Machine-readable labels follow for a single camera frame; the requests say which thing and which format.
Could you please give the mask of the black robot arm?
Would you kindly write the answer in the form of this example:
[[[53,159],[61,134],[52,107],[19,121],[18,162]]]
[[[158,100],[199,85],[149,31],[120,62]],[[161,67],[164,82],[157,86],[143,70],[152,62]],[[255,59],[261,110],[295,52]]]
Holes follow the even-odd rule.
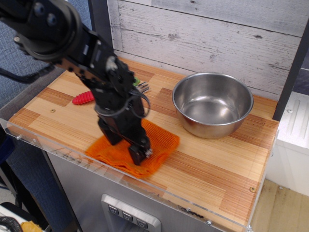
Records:
[[[3,0],[1,21],[17,33],[15,42],[33,58],[75,73],[95,98],[98,125],[110,144],[129,142],[133,162],[150,157],[150,140],[141,120],[146,98],[134,73],[103,38],[86,27],[64,0]]]

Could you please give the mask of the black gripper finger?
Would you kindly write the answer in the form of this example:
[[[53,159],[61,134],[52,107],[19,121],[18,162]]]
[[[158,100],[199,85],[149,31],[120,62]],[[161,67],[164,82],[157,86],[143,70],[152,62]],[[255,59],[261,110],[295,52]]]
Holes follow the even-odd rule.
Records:
[[[153,154],[153,150],[151,148],[144,151],[144,155],[146,158],[149,158]]]
[[[131,145],[128,150],[135,165],[139,166],[146,159],[146,155],[142,148]]]

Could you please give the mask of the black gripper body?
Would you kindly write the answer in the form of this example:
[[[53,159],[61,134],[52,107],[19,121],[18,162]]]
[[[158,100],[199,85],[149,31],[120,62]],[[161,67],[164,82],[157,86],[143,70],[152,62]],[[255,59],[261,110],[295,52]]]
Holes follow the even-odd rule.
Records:
[[[151,148],[150,139],[141,125],[141,120],[145,117],[141,97],[132,95],[116,111],[98,106],[97,114],[98,125],[112,145],[126,140],[144,151]]]

